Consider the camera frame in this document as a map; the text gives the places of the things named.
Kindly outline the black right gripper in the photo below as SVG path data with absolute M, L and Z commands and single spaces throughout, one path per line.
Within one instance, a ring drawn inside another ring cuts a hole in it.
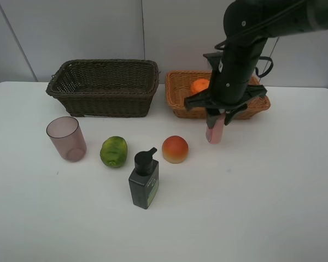
M 261 38 L 254 43 L 241 46 L 228 43 L 222 52 L 221 65 L 213 68 L 209 87 L 184 99 L 185 108 L 206 108 L 206 123 L 213 128 L 220 118 L 219 109 L 225 113 L 224 125 L 229 125 L 236 115 L 248 109 L 246 104 L 255 97 L 263 97 L 267 90 L 263 85 L 249 86 L 249 81 L 267 42 Z

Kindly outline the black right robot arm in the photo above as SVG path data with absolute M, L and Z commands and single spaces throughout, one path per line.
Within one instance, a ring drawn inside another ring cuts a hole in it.
M 184 99 L 185 108 L 205 108 L 207 127 L 213 129 L 222 114 L 228 125 L 245 111 L 247 103 L 264 97 L 263 85 L 251 85 L 251 76 L 259 73 L 257 62 L 271 62 L 262 55 L 269 38 L 328 30 L 327 1 L 234 1 L 223 19 L 226 39 L 215 45 L 215 53 L 204 57 L 212 66 L 206 90 Z

